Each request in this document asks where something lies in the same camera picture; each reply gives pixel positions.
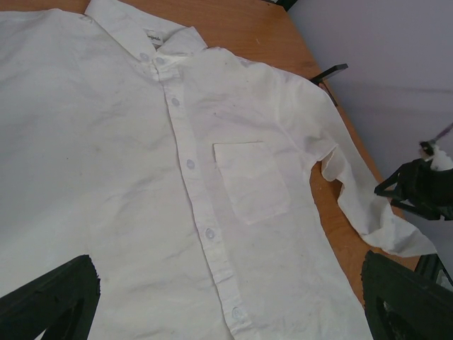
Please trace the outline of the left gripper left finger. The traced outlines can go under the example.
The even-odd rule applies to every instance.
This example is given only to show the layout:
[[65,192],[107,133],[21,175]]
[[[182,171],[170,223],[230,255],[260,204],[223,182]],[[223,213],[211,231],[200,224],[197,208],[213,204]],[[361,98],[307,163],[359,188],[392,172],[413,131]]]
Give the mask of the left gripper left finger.
[[2,339],[87,339],[101,280],[80,255],[1,298]]

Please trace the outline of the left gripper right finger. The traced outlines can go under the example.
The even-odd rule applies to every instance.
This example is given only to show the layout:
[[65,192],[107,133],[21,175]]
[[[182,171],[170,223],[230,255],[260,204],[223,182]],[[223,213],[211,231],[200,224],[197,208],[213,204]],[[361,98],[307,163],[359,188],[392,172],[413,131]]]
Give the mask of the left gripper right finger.
[[410,270],[368,251],[361,279],[365,316],[374,339],[451,339],[452,283],[436,254],[421,256]]

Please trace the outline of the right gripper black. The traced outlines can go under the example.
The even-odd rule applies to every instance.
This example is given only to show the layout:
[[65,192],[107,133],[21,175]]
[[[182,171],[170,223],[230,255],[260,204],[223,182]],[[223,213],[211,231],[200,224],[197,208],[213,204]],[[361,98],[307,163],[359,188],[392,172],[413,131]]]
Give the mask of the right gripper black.
[[416,159],[400,166],[378,184],[374,193],[382,197],[407,197],[415,206],[391,199],[390,204],[425,220],[442,220],[452,212],[452,169],[435,171],[430,163]]

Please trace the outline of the white button-up shirt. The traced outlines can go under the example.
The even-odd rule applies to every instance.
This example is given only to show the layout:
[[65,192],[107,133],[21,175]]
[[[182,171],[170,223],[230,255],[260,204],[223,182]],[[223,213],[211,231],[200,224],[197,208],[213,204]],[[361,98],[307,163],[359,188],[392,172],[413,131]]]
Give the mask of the white button-up shirt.
[[310,81],[120,1],[1,13],[1,293],[88,254],[92,339],[370,339],[317,162],[366,243],[435,251]]

